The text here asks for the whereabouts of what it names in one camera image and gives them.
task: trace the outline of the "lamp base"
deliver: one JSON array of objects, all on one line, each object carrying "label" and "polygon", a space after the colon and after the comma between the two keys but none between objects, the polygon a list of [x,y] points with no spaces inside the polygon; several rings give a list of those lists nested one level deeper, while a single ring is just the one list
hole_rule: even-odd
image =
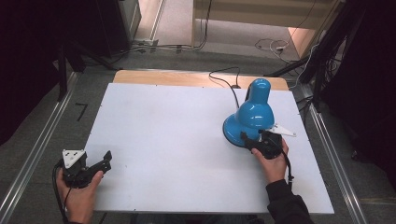
[{"label": "lamp base", "polygon": [[257,129],[248,128],[238,122],[235,114],[232,114],[223,123],[223,133],[225,138],[233,145],[237,147],[244,147],[245,141],[241,138],[241,132],[247,134],[250,139],[260,139],[260,134]]}]

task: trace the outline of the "white table surface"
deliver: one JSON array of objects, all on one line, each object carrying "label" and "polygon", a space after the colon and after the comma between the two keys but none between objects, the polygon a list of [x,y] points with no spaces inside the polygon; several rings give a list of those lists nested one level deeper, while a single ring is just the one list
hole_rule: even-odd
[{"label": "white table surface", "polygon": [[[240,104],[246,90],[235,90]],[[332,204],[290,91],[271,91],[277,123],[297,133],[290,147],[293,192],[310,213]],[[262,169],[247,149],[223,135],[236,111],[229,89],[110,83],[85,147],[87,165],[111,150],[112,169],[95,210],[159,213],[264,213]]]}]

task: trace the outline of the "aluminum rail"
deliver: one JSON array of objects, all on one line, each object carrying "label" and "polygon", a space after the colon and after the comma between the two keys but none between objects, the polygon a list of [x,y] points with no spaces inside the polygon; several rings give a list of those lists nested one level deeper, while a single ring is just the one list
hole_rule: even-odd
[{"label": "aluminum rail", "polygon": [[33,146],[29,156],[27,157],[17,177],[10,185],[7,194],[1,203],[0,223],[9,222],[9,219],[11,218],[18,201],[20,200],[24,190],[26,189],[30,177],[35,171],[35,168],[37,167],[37,164],[40,161],[41,156],[43,155],[56,126],[58,125],[58,121],[61,119],[62,114],[64,113],[64,110],[71,96],[73,95],[77,81],[78,74],[73,72],[67,84],[69,86],[69,92],[66,94],[61,102],[58,102],[55,105],[43,131],[38,136],[37,141],[35,142],[35,145]]},{"label": "aluminum rail", "polygon": [[[301,87],[304,97],[312,95],[312,91],[308,84],[303,84]],[[334,171],[335,178],[338,182],[341,192],[343,193],[344,200],[346,201],[346,206],[349,210],[349,214],[352,217],[353,223],[363,224],[368,223],[366,216],[361,208],[358,197],[356,196],[355,190],[347,177],[347,172],[341,163],[337,151],[335,150],[332,139],[330,138],[329,132],[324,124],[323,117],[315,109],[313,105],[309,106],[310,114],[315,122],[318,129],[318,134],[320,140],[324,146],[327,157],[329,158],[330,165]]]}]

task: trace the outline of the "hand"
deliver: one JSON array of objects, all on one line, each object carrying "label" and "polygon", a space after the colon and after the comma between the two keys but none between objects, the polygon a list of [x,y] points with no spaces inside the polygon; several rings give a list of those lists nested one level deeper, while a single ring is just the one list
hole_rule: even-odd
[{"label": "hand", "polygon": [[[285,139],[282,138],[282,149],[285,154],[288,154],[289,147],[286,145]],[[260,164],[262,165],[262,169],[266,175],[268,184],[274,183],[277,180],[281,180],[285,178],[286,172],[286,161],[283,154],[280,154],[278,157],[267,160],[264,156],[260,153],[257,148],[251,149],[251,152],[256,156],[257,160],[259,160]]]},{"label": "hand", "polygon": [[[63,179],[63,169],[60,170],[56,179],[61,198],[66,198],[70,188],[66,186]],[[84,189],[71,189],[66,200],[66,207],[69,212],[69,221],[78,223],[91,223],[93,208],[96,199],[96,188],[103,177],[103,171],[99,171],[92,178],[92,182]]]}]

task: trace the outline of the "sleeve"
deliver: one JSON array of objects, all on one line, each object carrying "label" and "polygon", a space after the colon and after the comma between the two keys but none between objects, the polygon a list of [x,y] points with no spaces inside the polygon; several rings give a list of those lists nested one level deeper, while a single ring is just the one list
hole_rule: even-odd
[{"label": "sleeve", "polygon": [[314,223],[300,195],[294,195],[286,181],[278,180],[267,187],[270,204],[267,208],[276,224]]}]

